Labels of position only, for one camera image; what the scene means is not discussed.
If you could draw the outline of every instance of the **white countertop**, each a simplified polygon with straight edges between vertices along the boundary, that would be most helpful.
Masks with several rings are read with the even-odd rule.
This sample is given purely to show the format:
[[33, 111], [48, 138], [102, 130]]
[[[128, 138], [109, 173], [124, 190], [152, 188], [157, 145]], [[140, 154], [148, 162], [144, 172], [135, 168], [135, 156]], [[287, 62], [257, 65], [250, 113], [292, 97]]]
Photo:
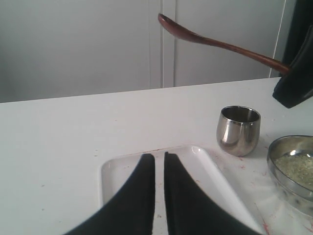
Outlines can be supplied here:
[[[313, 135], [313, 99], [287, 109], [272, 98], [277, 81], [0, 104], [0, 233], [65, 233], [100, 208], [99, 175], [105, 161], [184, 144], [213, 154], [251, 208], [256, 202], [249, 190], [261, 190], [262, 181], [269, 181], [268, 145], [285, 135]], [[262, 116], [259, 145], [244, 159], [223, 153], [216, 143], [220, 110], [228, 105], [249, 106]], [[309, 223], [300, 223], [310, 234]]]

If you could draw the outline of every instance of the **spoon handle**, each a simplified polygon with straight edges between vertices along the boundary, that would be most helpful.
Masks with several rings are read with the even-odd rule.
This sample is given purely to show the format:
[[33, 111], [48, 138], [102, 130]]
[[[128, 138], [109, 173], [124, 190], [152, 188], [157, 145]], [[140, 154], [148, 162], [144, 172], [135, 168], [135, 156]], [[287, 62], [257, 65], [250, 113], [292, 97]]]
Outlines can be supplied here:
[[222, 43], [220, 41], [214, 40], [214, 39], [210, 39], [210, 38], [206, 38], [203, 37], [199, 34], [196, 34], [186, 28], [184, 28], [183, 26], [179, 25], [178, 23], [174, 22], [173, 20], [171, 20], [170, 18], [159, 14], [158, 15], [158, 21], [160, 22], [160, 24], [173, 36], [183, 39], [185, 41], [189, 41], [189, 42], [193, 42], [193, 43], [199, 43], [199, 44], [204, 44], [204, 45], [210, 45], [210, 46], [214, 46], [214, 47], [220, 47], [226, 50], [230, 50], [236, 53], [239, 53], [241, 55], [247, 56], [253, 60], [256, 60], [264, 65], [267, 65], [279, 72], [281, 72], [282, 74], [287, 74], [290, 71], [289, 66], [284, 65], [283, 63], [281, 63], [278, 60], [274, 60], [272, 58], [269, 58], [267, 56], [264, 55], [260, 55], [258, 53], [243, 49], [241, 47], [237, 47], [231, 44], [227, 44], [227, 43]]

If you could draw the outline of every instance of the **stainless steel bowl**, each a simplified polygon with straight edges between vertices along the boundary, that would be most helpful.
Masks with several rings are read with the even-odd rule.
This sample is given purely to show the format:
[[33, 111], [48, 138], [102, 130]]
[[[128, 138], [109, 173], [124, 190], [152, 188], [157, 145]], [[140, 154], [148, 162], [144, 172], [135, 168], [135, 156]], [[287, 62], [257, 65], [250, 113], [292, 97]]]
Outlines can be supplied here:
[[275, 160], [289, 154], [312, 153], [312, 136], [286, 136], [275, 140], [268, 148], [268, 167], [272, 180], [282, 197], [301, 212], [313, 216], [313, 191], [301, 186], [285, 175], [275, 164]]

